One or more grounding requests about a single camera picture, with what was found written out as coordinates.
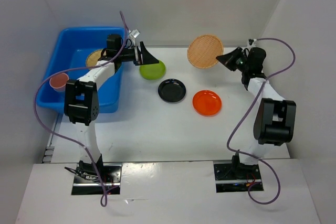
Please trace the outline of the green plastic plate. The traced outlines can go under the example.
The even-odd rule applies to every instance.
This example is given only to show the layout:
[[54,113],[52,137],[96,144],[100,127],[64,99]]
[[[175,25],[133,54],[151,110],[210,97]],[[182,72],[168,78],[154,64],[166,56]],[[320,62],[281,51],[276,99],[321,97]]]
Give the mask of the green plastic plate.
[[162,61],[151,65],[142,65],[139,67],[140,75],[147,80],[159,80],[166,73],[166,66]]

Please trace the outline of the bamboo woven round tray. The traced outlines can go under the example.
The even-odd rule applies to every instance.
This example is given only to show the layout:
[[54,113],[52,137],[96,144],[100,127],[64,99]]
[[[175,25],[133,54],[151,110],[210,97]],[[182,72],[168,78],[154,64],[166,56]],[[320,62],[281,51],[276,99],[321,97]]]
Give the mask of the bamboo woven round tray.
[[96,66],[98,60],[101,57],[102,49],[98,49],[93,51],[89,54],[89,56],[86,59],[86,67],[94,67]]

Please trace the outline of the black plastic plate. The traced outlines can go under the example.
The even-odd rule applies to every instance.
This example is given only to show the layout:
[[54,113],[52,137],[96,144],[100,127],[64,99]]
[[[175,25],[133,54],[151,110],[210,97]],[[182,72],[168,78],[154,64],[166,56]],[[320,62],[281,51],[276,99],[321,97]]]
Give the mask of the black plastic plate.
[[177,79],[166,79],[158,86],[159,97],[167,103],[178,103],[186,95],[186,86]]

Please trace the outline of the orange plastic plate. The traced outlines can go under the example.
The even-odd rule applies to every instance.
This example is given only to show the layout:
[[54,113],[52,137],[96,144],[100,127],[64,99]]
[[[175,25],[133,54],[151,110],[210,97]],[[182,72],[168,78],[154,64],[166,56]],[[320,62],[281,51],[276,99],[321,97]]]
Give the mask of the orange plastic plate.
[[214,91],[201,90],[194,94],[192,106],[202,116],[215,116],[222,109],[222,101]]

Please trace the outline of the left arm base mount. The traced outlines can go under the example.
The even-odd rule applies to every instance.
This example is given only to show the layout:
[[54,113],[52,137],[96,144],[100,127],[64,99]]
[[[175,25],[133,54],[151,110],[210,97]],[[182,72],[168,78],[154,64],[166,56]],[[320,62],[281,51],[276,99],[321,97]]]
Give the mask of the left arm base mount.
[[[101,167],[101,179],[108,195],[119,195],[121,184],[121,163],[104,163]],[[82,195],[102,195],[103,190],[98,178],[94,171],[85,172],[79,164],[77,167],[70,168],[64,167],[65,170],[74,175],[72,183],[71,194],[75,196]]]

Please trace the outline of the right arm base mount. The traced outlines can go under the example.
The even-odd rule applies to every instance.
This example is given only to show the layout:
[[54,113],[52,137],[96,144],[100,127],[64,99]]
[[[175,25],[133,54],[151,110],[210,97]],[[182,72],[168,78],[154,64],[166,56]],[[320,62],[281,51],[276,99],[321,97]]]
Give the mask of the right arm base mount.
[[263,191],[261,174],[258,165],[247,169],[234,169],[231,161],[214,161],[214,176],[217,193]]

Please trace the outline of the orange-brown woven round tray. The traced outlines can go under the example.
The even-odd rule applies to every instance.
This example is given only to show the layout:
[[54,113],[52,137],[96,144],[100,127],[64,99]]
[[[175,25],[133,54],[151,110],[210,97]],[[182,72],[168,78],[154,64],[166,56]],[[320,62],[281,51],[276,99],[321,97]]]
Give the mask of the orange-brown woven round tray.
[[215,35],[201,35],[195,38],[187,49],[190,64],[199,69],[208,69],[218,63],[217,56],[224,54],[222,41]]

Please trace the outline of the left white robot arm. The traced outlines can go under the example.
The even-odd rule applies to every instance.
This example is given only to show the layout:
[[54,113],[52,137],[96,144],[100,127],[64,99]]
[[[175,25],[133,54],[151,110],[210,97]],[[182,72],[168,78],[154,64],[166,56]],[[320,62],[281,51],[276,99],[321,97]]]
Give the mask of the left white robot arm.
[[77,172],[86,173],[93,182],[102,180],[105,171],[95,131],[99,114],[98,90],[117,73],[123,62],[141,66],[156,64],[159,60],[148,52],[143,42],[125,48],[121,36],[112,34],[107,38],[107,46],[100,51],[94,68],[79,79],[66,83],[64,112],[74,124],[77,141],[83,148]]

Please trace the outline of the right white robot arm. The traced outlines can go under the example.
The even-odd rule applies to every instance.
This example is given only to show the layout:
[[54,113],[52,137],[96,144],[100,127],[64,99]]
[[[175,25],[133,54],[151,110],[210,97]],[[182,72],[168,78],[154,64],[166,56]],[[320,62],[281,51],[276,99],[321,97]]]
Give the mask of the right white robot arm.
[[230,172],[243,178],[265,154],[293,138],[296,103],[280,96],[263,73],[266,51],[259,47],[236,48],[216,59],[231,71],[239,70],[242,84],[256,99],[259,106],[253,125],[254,140],[249,148],[236,152]]

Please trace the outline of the pink plastic cup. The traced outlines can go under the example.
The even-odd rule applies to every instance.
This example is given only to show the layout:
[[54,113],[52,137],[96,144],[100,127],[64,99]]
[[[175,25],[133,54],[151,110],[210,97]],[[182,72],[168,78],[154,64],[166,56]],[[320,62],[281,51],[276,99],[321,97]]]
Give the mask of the pink plastic cup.
[[53,87],[61,87],[66,85],[69,80],[69,76],[66,73],[60,73],[50,78],[49,85]]

